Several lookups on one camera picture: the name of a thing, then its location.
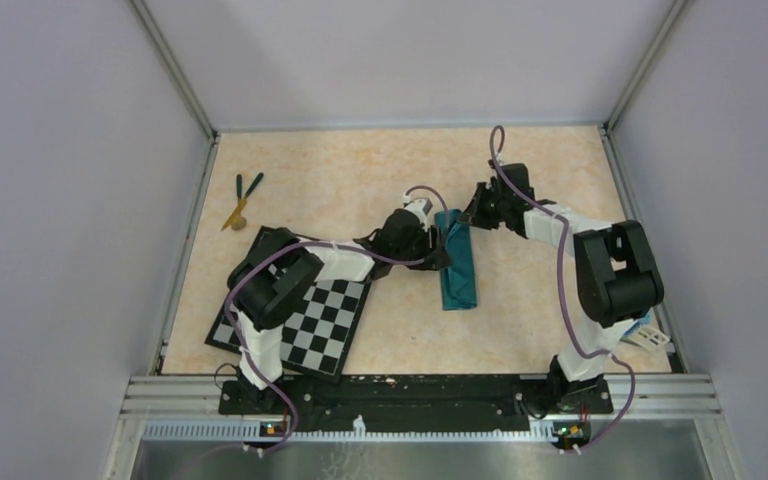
scissors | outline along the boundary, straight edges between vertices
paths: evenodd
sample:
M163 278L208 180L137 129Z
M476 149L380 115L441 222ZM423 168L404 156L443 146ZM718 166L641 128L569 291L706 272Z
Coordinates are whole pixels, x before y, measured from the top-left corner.
M225 230L226 228L232 226L235 222L237 225L240 225L240 228L245 226L245 218L240 216L240 212L243 211L243 208L245 208L246 203L248 201L249 195L252 194L255 187L260 183L260 181L263 180L263 172L260 172L257 174L257 176L254 178L254 181L251 185L249 185L249 189L246 190L246 194L242 195L243 192L243 176L237 175L237 208L234 209L233 212L231 212L231 216L228 217L228 220L225 220L225 224L222 225L222 230Z

robotic arm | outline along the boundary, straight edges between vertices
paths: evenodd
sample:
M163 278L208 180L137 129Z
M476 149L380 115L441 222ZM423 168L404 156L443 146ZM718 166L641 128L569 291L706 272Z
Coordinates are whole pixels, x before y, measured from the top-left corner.
M252 396L262 399L262 391L267 387L267 383L253 371L252 364L270 382L281 377L282 326L314 282L371 282L390 273L390 263L374 259L369 254L418 261L408 266L412 270L440 270L451 264L438 230L428 226L431 207L428 198L411 200L405 197L403 207L396 209L384 226L367 237L350 242L330 242L331 246L305 246L293 250L274 258L270 268L255 274L239 289L232 299L231 311L246 339L247 348L242 352L239 376ZM228 288L240 283L245 275L276 252L299 241L286 228L271 233L231 272ZM341 249L338 245L350 249ZM251 364L246 359L246 352L251 357Z
M489 163L495 170L493 161ZM535 198L525 165L503 165L501 170L518 190ZM489 182L478 183L458 221L487 230L504 222L523 238L558 248L563 224L557 216L565 217L573 241L565 242L564 253L575 258L578 298L587 315L576 329L578 346L586 353L612 351L635 320L664 297L643 227L633 220L615 224L594 220L550 200L535 202L547 210L544 212L520 198L503 180L497 172ZM614 262L625 266L615 269ZM547 403L561 409L576 404L573 397L601 381L607 358L607 354L582 356L570 343L552 359Z

small white object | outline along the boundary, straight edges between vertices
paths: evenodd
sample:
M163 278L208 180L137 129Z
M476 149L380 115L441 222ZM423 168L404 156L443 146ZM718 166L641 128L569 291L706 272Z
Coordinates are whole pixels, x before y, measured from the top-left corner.
M366 434L366 424L363 423L363 415L358 415L358 418L352 422L352 427L354 428L356 434Z
M652 353L670 343L670 337L652 325L641 325L634 333L624 339Z
M557 217L558 215L562 215L570 223L569 238L567 238L564 245L564 253L570 256L575 255L572 235L587 230L603 230L611 228L611 224L608 222L594 220L590 217L579 215L573 212L570 208L562 205L544 205L544 207L551 211L552 215L547 215L536 208L523 214L522 218L525 221L525 236L557 247L561 243L561 232L563 232L564 229L564 224L561 223Z
M240 370L252 385L263 390L266 388L266 382L254 374L244 353L248 353L251 356L252 363L257 366L260 373L269 379L270 382L281 378L281 374L284 371L281 366L280 351L282 327L279 326L271 330L261 330L258 332L255 330L252 321L243 312L238 310L235 305L231 305L231 311L237 315L237 322L243 330L243 336L248 345L247 350L240 347L240 353L243 354L240 358Z
M428 197L420 197L416 198L414 200L411 200L409 203L405 205L405 210L413 213L416 215L416 218L419 219L420 222L422 222L423 228L428 228L428 212L431 211L432 203L431 199Z

wire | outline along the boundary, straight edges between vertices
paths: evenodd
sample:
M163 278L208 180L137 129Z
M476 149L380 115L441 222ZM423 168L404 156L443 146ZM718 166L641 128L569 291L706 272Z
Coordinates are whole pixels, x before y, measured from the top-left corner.
M440 192L435 190L434 188L431 188L427 185L417 185L414 187L411 187L410 189L405 192L405 194L409 194L410 192L414 190L428 190L434 196L437 197L438 200L440 200L440 206L443 208L446 219L448 221L449 218L449 208L446 205L446 201L443 199L443 196L440 195ZM260 371L260 369L257 368L257 365L255 365L254 361L251 358L251 355L248 352L248 343L246 343L246 338L243 335L242 328L240 327L239 322L237 321L234 313L231 311L231 305L233 304L233 299L237 296L237 294L240 293L240 290L243 288L243 286L251 281L252 278L254 278L255 275L260 273L263 269L267 268L269 265L271 265L275 260L281 258L282 256L292 252L293 250L297 250L299 248L307 248L307 247L325 247L325 248L337 248L340 250L346 250L350 252L355 253L361 253L363 255L367 255L369 257L372 257L376 260L380 260L382 262L386 262L392 265L403 265L406 267L413 266L413 265L421 265L426 261L425 258L421 258L419 260L396 260L393 258L388 258L383 255L379 255L374 252L370 252L367 250L364 250L363 248L359 247L352 247L350 245L340 245L336 243L328 243L328 242L314 242L314 241L304 241L304 242L298 242L294 243L292 245L288 245L281 250L275 252L274 254L270 255L266 260L259 263L257 266L255 266L249 273L247 273L242 279L240 279L239 282L237 282L236 285L234 285L233 288L231 288L231 291L228 292L228 296L225 297L225 303L223 305L223 312L225 313L225 317L231 322L231 325L234 327L234 332L237 334L237 338L240 340L240 349L243 352L243 356L246 359L246 362L248 362L249 367L252 369L252 372L262 381L266 384L267 387L269 387L272 391L274 391L281 400L284 401L284 403L287 405L287 407L290 409L290 412L292 413L292 418L290 422L290 428L287 429L284 432L284 436L281 437L281 439L271 447L260 450L258 449L259 455L266 455L267 453L273 452L278 448L281 448L285 443L287 443L287 440L290 439L290 437L295 433L296 428L298 428L299 425L299 412L296 409L296 405L293 403L292 400L290 400L290 397L287 396L286 393L284 393L277 385L275 385L273 382L271 382L266 376ZM216 373L219 372L219 369L222 368L223 365L220 365L219 368L216 370ZM190 462L188 465L184 466L181 470L179 470L172 478L180 478L185 473L192 470L195 466L199 465L201 462L203 462L206 458L210 457L211 455L215 453L219 453L225 450L231 450L231 449L239 449L242 448L243 450L248 450L248 445L245 444L233 444L233 445L220 445L218 447L212 448L198 457L196 457L192 462Z
M499 140L498 149L496 148L496 132L501 133L501 139ZM540 205L539 203L534 201L534 199L529 198L528 195L523 193L522 190L520 190L516 185L514 185L514 182L512 182L511 179L508 178L504 170L502 170L502 166L499 164L498 156L500 153L502 153L502 148L504 146L505 146L505 128L501 125L496 125L495 127L493 127L493 130L490 132L490 161L493 163L493 168L496 170L496 173L499 175L499 178L501 178L502 181L505 182L505 184L508 186L508 188L510 188L514 193L516 193L518 197L525 200L526 203L540 210L546 215L549 215L550 217L557 218L563 225L563 229L561 230L561 239L560 239L560 242L558 243L558 258L557 258L557 266L556 266L557 283L558 283L558 301L561 306L561 316L564 319L564 327L566 327L567 334L570 337L570 341L572 342L573 348L575 348L575 351L578 353L579 356L587 360L596 358L602 355L608 355L611 358L611 360L614 361L614 363L622 367L625 367L625 369L628 370L629 377L631 378L631 391L629 392L628 399L626 400L625 405L623 405L622 409L620 409L620 412L617 414L617 416L613 420L611 420L611 423L609 423L604 430L602 430L596 437L594 437L590 441L590 443L586 445L587 449L589 449L596 443L600 442L605 437L605 435L607 435L614 428L616 428L617 424L620 422L622 417L624 417L625 414L628 413L628 409L631 408L631 402L634 399L634 390L636 386L634 369L632 369L631 365L629 365L628 363L617 358L613 353L611 353L610 350L606 350L602 348L602 349L596 350L595 352L587 353L581 347L581 343L579 343L578 337L575 335L575 329L572 326L572 320L570 320L569 308L567 307L567 296L566 296L566 291L564 289L564 247L566 246L567 234L569 233L569 220L565 216L560 215L556 212L553 212L548 208L544 207L543 205Z
M437 190L429 187L428 185L414 185L413 187L407 189L405 191L405 195L410 195L412 192L415 192L416 190L426 190L431 192L435 197L437 197L437 200L440 200L440 208L443 209L443 215L446 218L446 230L452 228L452 225L449 224L449 207L446 205L446 201L443 200L443 196L440 195L440 192Z
M220 391L222 390L222 387L220 387L219 384L216 383L216 376L219 375L219 370L222 370L222 367L234 367L234 366L235 365L233 363L225 362L222 365L219 365L216 371L213 372L213 384L216 385L216 388L218 388Z
M590 407L587 402L581 402L581 409L578 415L578 423L584 424L590 419Z

aluminum frame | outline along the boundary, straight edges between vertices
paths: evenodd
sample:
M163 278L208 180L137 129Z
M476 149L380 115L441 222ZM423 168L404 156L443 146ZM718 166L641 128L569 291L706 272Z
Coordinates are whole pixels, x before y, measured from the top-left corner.
M166 38L163 36L163 32L160 31L160 27L154 20L154 16L151 14L148 5L145 0L125 0L128 6L131 8L131 12L134 14L134 18L143 32L146 34L149 44L154 49L154 53L157 55L160 65L163 70L169 76L169 81L175 87L175 91L178 92L178 96L190 115L198 123L202 133L211 141L216 138L217 132L213 128L213 124L210 123L210 119L207 117L207 112L201 106L198 97L196 97L193 87L190 85L189 80L184 75L184 71L181 69L181 65L175 58L175 54L172 53L172 49L166 42Z
M194 239L213 162L218 150L218 132L213 128L206 112L198 101L189 81L184 75L171 48L168 46L160 28L145 4L144 0L127 0L135 18L146 33L148 41L155 49L157 57L175 86L186 108L199 124L200 129L210 140L205 159L205 168L190 213L187 239ZM675 0L658 30L655 38L641 59L629 84L624 89L610 117L600 128L603 146L611 172L617 186L623 211L629 218L639 218L637 202L629 184L621 156L617 151L613 131L622 119L623 113L645 80L647 74L662 51L664 44L681 16L686 11L690 0ZM192 251L192 241L185 239L175 269L168 302L163 312L163 327L158 339L154 358L162 359L162 349L171 332L177 303L180 298L183 278ZM662 327L668 331L673 341L682 351L681 341L670 320L669 303L656 309ZM219 377L228 380L232 377ZM615 403L625 400L630 390L630 380L625 375L606 375L611 395ZM700 439L702 454L708 464L714 480L745 478L734 444L725 423L719 400L708 374L638 374L637 391L627 417L628 419L658 422L693 419ZM238 419L218 414L220 392L214 385L212 376L141 376L133 377L128 385L114 433L104 478L129 479L137 461L139 444L146 425L159 419L183 419L194 422L210 421L220 424L239 423ZM594 419L610 419L613 415L593 415ZM546 421L574 420L573 415L549 415Z

